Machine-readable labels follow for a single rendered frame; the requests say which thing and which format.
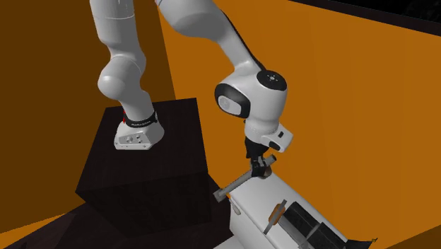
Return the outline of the white toilet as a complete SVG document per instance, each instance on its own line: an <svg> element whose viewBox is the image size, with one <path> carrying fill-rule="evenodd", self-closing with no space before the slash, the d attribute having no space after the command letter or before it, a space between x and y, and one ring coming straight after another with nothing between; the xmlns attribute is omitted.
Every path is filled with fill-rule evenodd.
<svg viewBox="0 0 441 249"><path fill-rule="evenodd" d="M344 240L346 249L349 249L348 239L275 173L266 179L251 178L229 194L230 230L233 236L214 249L299 249L278 223L266 235L263 234L274 207L284 199L287 200L286 210L297 202Z"/></svg>

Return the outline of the black and grey box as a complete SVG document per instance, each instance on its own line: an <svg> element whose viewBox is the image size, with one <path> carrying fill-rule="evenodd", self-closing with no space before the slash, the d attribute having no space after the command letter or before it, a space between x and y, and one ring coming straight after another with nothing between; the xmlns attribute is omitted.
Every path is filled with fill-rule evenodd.
<svg viewBox="0 0 441 249"><path fill-rule="evenodd" d="M278 224L298 244L299 249L346 249L344 240L297 202L289 206Z"/></svg>

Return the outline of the grey metal rod tool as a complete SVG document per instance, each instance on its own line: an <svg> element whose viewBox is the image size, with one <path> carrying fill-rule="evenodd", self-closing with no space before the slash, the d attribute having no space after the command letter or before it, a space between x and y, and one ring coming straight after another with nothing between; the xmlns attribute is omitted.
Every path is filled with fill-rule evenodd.
<svg viewBox="0 0 441 249"><path fill-rule="evenodd" d="M271 154L269 157L257 156L249 161L250 169L241 175L238 179L231 182L228 186L220 188L213 193L217 202L221 202L227 197L227 194L239 187L251 178L265 179L272 174L271 165L276 161L276 157Z"/></svg>

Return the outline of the black robot stand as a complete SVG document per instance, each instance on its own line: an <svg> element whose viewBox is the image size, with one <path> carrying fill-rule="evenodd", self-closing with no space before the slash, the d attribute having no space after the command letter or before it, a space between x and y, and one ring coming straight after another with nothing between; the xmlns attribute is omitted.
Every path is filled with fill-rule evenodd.
<svg viewBox="0 0 441 249"><path fill-rule="evenodd" d="M117 150L121 107L106 108L76 193L127 237L211 221L208 168L194 98L153 105L163 138L149 150Z"/></svg>

